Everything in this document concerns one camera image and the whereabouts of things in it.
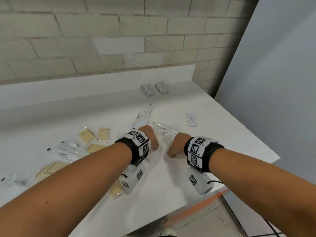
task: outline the white tabletop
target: white tabletop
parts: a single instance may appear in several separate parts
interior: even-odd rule
[[[132,89],[0,110],[5,127],[0,134],[3,156],[0,173],[14,169],[29,171],[48,163],[52,157],[46,149],[76,137],[84,127],[96,132],[99,126],[110,125],[110,138],[114,142],[117,133],[126,132],[127,123],[135,119],[138,111],[146,110],[148,104],[155,107],[153,121],[176,123],[192,136],[217,139],[227,149],[269,163],[279,159],[192,81],[168,87],[169,94],[160,95],[156,90],[153,97],[146,97],[140,89]],[[187,112],[196,114],[197,127],[188,127]],[[161,137],[159,142],[153,163],[144,161],[146,172],[132,193],[114,200],[105,195],[71,236],[121,237],[226,188],[215,183],[211,192],[199,195],[186,179],[181,162],[168,158],[166,143]]]

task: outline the fist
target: fist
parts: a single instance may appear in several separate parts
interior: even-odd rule
[[[192,137],[185,133],[178,133],[173,140],[172,145],[170,146],[167,154],[169,157],[174,158],[177,154],[184,153],[184,146],[186,142]]]
[[[148,136],[151,142],[152,149],[158,150],[158,147],[159,147],[158,140],[155,136],[155,133],[152,127],[149,125],[144,125],[142,127],[139,127],[138,130],[144,132]]]

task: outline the brick wall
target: brick wall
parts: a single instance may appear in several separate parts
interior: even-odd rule
[[[0,0],[0,84],[195,63],[214,95],[258,0]]]

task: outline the black cord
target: black cord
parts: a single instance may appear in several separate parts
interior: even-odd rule
[[[222,182],[220,182],[220,181],[218,181],[218,180],[210,180],[207,184],[209,184],[209,183],[211,183],[211,182],[217,182],[217,183],[221,183],[221,184],[222,184]]]
[[[280,237],[279,234],[275,231],[275,229],[272,227],[272,225],[269,223],[269,221],[267,221],[266,219],[264,219],[265,222],[270,226],[270,228],[273,230],[274,234],[277,236],[277,237]]]

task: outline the white sneaker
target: white sneaker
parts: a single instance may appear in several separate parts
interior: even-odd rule
[[[176,230],[172,227],[165,228],[162,235],[178,236]]]

